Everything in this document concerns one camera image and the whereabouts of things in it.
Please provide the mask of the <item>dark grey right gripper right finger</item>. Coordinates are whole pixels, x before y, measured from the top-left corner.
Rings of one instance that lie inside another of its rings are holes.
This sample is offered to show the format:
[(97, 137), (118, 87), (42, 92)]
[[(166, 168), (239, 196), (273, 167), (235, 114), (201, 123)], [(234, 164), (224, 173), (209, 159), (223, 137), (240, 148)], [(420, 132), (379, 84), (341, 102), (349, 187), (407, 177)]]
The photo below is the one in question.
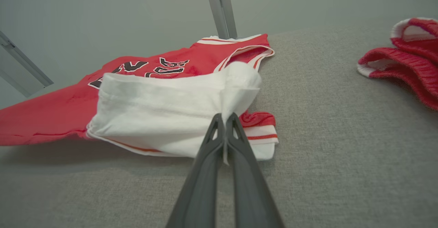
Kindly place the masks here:
[(233, 166), (236, 227), (284, 228), (267, 181), (235, 113), (226, 122), (226, 137)]

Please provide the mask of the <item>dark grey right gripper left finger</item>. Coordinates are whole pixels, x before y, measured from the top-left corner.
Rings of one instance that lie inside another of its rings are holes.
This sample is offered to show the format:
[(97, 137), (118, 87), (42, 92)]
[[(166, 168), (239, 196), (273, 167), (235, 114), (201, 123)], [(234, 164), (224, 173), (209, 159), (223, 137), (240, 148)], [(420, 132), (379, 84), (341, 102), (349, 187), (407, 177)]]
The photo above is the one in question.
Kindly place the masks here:
[(169, 216), (167, 228), (216, 226), (217, 175), (224, 147), (224, 123), (216, 114)]

